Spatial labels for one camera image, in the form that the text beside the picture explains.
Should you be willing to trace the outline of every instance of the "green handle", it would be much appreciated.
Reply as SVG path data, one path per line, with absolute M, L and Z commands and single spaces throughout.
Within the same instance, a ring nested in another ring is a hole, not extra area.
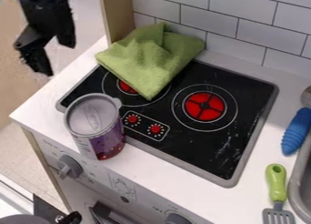
M 269 185 L 269 196 L 273 202 L 286 201 L 286 169 L 279 164 L 266 167 L 266 179 Z

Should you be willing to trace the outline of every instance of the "tile backsplash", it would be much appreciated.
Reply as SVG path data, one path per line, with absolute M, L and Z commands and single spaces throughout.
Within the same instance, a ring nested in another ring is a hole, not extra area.
M 137 27 L 167 22 L 208 50 L 311 78 L 311 0 L 133 0 Z

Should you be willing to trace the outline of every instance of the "metal spatula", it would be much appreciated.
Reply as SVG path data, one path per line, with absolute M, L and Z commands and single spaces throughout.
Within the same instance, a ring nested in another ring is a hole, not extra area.
M 273 209 L 263 210 L 264 224 L 296 224 L 294 215 L 283 210 L 286 201 L 286 169 L 279 164 L 266 168 L 266 179 L 269 185 L 269 196 L 274 202 Z

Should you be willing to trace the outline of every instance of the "kitchen utensil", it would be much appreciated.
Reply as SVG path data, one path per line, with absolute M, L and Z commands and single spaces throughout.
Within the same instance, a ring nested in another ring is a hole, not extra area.
M 65 126 L 81 154 L 104 160 L 118 154 L 125 145 L 118 98 L 104 94 L 79 97 L 65 112 Z
M 295 224 L 295 217 L 290 211 L 283 210 L 286 201 L 286 169 L 279 164 L 266 168 L 269 197 L 274 202 L 273 209 L 263 210 L 264 224 Z
M 304 143 L 311 126 L 311 87 L 301 95 L 303 108 L 297 111 L 282 139 L 282 151 L 288 156 L 295 153 Z

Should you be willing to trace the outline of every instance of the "wooden panel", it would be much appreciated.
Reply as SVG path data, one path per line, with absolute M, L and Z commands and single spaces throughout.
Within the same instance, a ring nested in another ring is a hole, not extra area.
M 135 29 L 132 0 L 100 0 L 108 43 L 114 43 Z

